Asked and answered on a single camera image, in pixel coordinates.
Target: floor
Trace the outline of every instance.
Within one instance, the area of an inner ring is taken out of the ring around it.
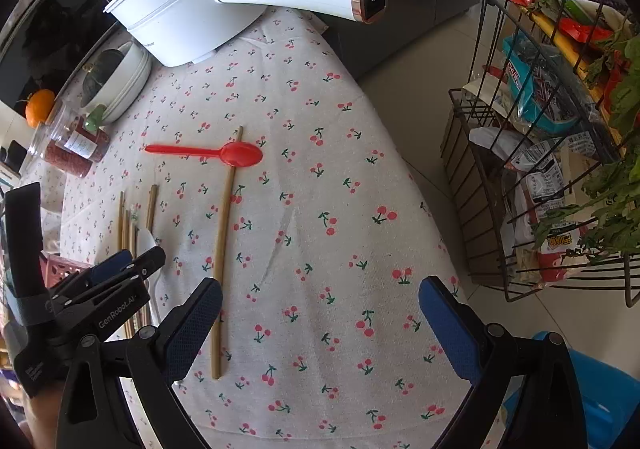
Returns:
[[[508,303],[478,287],[468,269],[457,215],[440,161],[447,123],[447,90],[466,83],[478,32],[479,5],[419,38],[360,79],[428,202],[460,274],[468,303],[482,321],[504,324],[513,335],[557,331],[573,349],[640,379],[640,304],[628,309],[620,291],[545,289]],[[496,12],[482,29],[477,66],[487,63]]]

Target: spoon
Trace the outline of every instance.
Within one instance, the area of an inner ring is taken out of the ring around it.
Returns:
[[[262,160],[262,150],[248,142],[227,142],[220,149],[203,147],[188,147],[181,145],[151,144],[145,146],[148,153],[176,154],[181,156],[218,157],[227,165],[234,167],[249,167]]]

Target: plastic jar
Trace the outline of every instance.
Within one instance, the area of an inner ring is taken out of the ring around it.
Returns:
[[[110,138],[98,128],[97,134],[84,129],[84,116],[58,101],[47,119],[50,137],[57,146],[91,162],[99,162],[107,153]]]
[[[20,175],[24,176],[31,168],[35,159],[42,158],[45,162],[58,169],[79,178],[84,178],[91,170],[92,162],[82,156],[59,147],[50,139],[49,127],[40,122],[33,134],[27,156],[20,168]]]

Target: wire basket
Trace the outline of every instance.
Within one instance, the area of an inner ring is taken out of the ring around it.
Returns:
[[[575,7],[583,4],[591,25],[571,22],[581,18]],[[493,26],[485,24],[489,10],[497,11]],[[612,30],[616,12],[622,22]],[[620,48],[636,28],[624,0],[481,0],[468,84],[449,92],[454,119],[441,151],[470,275],[509,302],[544,288],[624,291],[628,307],[640,299],[633,294],[640,285],[632,283],[640,277],[640,251],[603,250],[603,243],[594,251],[581,239],[594,228],[608,234],[597,209],[615,200],[555,223],[540,247],[532,237],[547,212],[589,201],[582,184],[601,176],[603,166],[620,164],[637,140],[636,129],[610,125],[613,70],[630,64],[604,44]],[[624,217],[636,201],[627,207]]]

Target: orange fruit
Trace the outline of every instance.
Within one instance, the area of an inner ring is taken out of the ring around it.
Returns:
[[[35,93],[31,93],[31,96],[27,99],[27,107],[24,110],[27,124],[35,129],[40,122],[45,122],[51,112],[51,108],[53,108],[55,98],[56,94],[51,90],[38,90]]]

